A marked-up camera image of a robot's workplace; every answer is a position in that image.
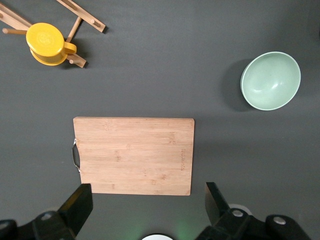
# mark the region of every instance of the wooden cutting board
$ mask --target wooden cutting board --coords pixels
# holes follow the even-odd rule
[[[93,193],[190,195],[191,118],[76,117],[82,183]]]

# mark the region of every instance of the dark gray table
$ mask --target dark gray table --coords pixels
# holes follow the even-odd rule
[[[3,0],[66,37],[76,16],[58,2]],[[210,222],[205,182],[260,220],[295,219],[320,238],[320,1],[76,0],[104,22],[74,38],[86,69],[49,67],[23,35],[0,38],[0,218],[22,225],[57,209],[79,186],[73,118],[194,118],[190,196],[94,194],[79,240],[139,240],[162,232],[192,240]],[[0,27],[8,27],[0,22]],[[250,107],[240,76],[255,57],[285,52],[300,89],[274,111]]]

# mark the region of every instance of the mug handle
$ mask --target mug handle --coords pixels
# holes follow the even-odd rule
[[[66,54],[75,54],[77,52],[77,46],[70,43],[70,42],[64,42],[64,52]]]

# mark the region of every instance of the light green bowl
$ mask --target light green bowl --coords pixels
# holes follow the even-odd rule
[[[241,91],[259,110],[275,110],[296,95],[301,80],[299,65],[290,55],[272,51],[258,56],[245,68]]]

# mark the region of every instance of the cutting board handle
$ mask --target cutting board handle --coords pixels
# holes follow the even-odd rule
[[[73,159],[73,164],[74,166],[78,169],[80,173],[80,156],[79,156],[79,151],[77,148],[77,140],[73,140],[73,146],[72,146],[72,159]]]

